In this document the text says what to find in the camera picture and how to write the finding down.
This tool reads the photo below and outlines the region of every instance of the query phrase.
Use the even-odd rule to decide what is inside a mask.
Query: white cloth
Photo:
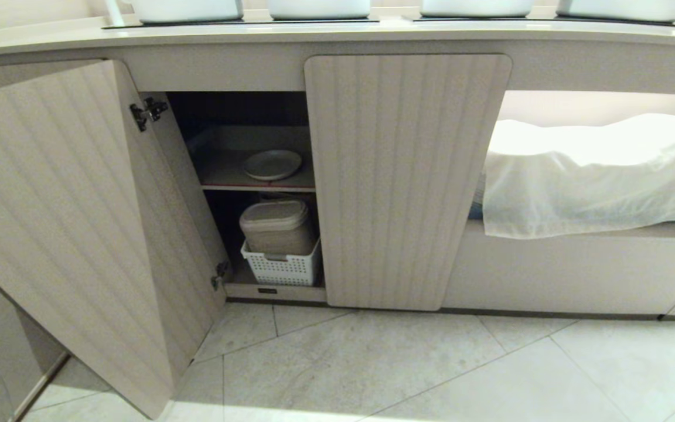
[[[602,127],[499,122],[485,173],[490,236],[537,239],[675,221],[675,116]]]

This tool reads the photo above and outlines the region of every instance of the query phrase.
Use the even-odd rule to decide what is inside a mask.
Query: container lid
[[[303,201],[279,200],[255,203],[241,214],[238,223],[247,232],[280,232],[297,228],[308,216],[309,210]]]

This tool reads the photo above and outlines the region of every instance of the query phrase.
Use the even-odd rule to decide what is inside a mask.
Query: white container
[[[241,0],[122,0],[142,23],[228,21],[241,19]]]
[[[307,256],[316,243],[309,209],[301,200],[255,203],[238,223],[254,252]]]
[[[429,17],[523,17],[536,0],[423,0],[421,15]]]
[[[559,16],[675,22],[675,0],[561,0]]]
[[[263,285],[313,286],[322,264],[322,245],[316,241],[308,256],[282,256],[268,259],[266,254],[250,252],[244,242],[241,254],[249,261],[258,283]]]
[[[273,19],[362,19],[371,0],[270,0]]]

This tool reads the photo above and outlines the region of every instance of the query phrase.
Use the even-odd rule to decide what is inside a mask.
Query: marble floor
[[[70,359],[24,418],[142,422]],[[675,322],[228,304],[163,422],[675,422]]]

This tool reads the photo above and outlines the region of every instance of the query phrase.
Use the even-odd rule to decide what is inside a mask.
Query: beige container
[[[254,204],[238,223],[252,252],[308,256],[316,243],[309,210],[300,200]]]

